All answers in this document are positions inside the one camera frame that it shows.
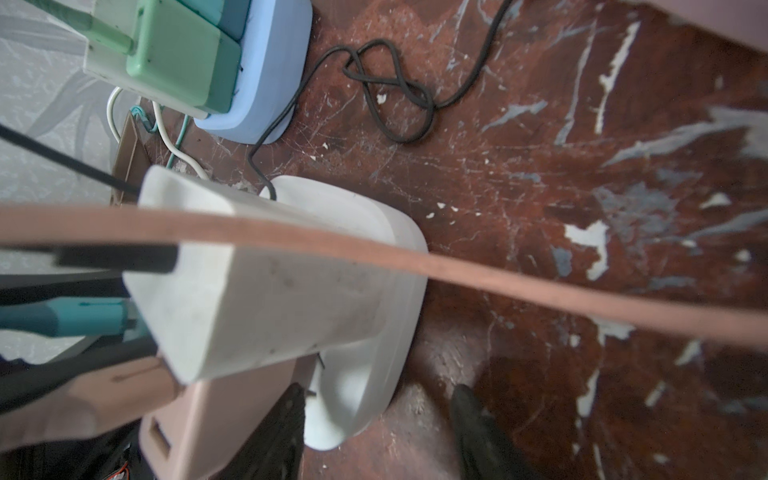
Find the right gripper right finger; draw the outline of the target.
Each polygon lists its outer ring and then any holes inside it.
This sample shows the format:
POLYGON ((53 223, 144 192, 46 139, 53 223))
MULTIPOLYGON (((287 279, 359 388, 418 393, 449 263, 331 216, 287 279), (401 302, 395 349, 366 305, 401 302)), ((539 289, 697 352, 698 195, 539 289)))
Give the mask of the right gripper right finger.
POLYGON ((450 421, 462 479, 543 479, 467 385, 453 390, 450 421))

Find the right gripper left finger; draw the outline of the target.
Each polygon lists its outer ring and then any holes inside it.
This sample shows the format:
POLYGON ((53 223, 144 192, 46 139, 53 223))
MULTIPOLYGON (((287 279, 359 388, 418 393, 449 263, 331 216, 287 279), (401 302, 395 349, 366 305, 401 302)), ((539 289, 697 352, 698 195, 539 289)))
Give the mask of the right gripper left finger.
POLYGON ((305 389, 291 384, 214 479, 297 479, 304 451, 305 389))

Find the pink charger plug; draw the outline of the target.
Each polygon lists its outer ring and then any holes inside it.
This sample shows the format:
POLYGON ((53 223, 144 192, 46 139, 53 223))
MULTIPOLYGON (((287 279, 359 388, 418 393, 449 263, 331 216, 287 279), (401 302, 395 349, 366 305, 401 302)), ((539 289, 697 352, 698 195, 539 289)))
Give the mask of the pink charger plug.
POLYGON ((306 389, 314 355, 203 380, 142 419, 139 447, 158 479, 209 479, 223 470, 293 383, 306 389))

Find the white power socket block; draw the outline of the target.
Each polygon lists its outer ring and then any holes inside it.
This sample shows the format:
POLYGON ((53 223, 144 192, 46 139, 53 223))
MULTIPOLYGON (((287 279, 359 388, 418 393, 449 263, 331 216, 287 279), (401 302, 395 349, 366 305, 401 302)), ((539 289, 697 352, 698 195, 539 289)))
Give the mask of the white power socket block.
MULTIPOLYGON (((340 187, 283 175, 273 184, 280 203, 349 235, 418 252, 427 249, 416 223, 382 202, 340 187)), ((374 336, 322 349, 306 403, 305 444, 329 451, 363 432, 389 406, 402 374, 425 296, 423 276, 374 268, 355 282, 350 299, 334 296, 344 332, 373 326, 374 336)))

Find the white charger plug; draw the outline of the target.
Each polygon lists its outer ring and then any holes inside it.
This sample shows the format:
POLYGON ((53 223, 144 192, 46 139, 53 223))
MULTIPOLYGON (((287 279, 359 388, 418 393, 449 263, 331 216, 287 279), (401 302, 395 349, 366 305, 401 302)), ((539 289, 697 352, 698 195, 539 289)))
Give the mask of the white charger plug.
MULTIPOLYGON (((280 202, 154 167, 141 208, 258 218, 345 233, 280 202)), ((360 292, 373 266, 222 244, 184 243, 168 274, 127 272, 124 284, 183 383, 230 375, 374 336, 349 332, 334 296, 360 292)))

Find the teal charger plug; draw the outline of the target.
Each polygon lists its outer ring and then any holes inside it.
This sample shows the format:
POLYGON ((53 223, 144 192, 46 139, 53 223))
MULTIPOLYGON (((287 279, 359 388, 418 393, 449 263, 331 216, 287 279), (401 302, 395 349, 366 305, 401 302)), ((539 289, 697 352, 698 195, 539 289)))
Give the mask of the teal charger plug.
POLYGON ((59 297, 2 306, 1 329, 51 338, 121 336, 124 341, 149 334, 134 302, 116 297, 59 297))

